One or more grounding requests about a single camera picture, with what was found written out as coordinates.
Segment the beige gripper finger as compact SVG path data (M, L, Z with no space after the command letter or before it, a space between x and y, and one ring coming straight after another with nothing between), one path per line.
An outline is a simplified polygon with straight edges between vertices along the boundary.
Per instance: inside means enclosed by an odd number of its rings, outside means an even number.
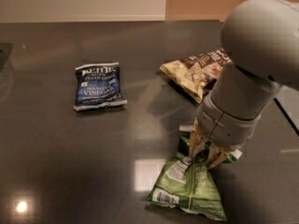
M192 126L189 143L189 156L195 158L201 152L208 153L211 140L205 135L195 120Z
M241 156L242 152L238 146L220 146L212 144L209 147L206 167L212 169L221 163L235 163Z

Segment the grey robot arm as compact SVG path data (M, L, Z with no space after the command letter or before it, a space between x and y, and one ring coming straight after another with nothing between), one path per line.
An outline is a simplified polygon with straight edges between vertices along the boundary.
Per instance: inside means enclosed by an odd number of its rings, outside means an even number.
M282 87L299 89L299 4L240 4L222 26L221 45L229 62L197 108L190 141L191 157L211 143L208 169L250 140L264 108Z

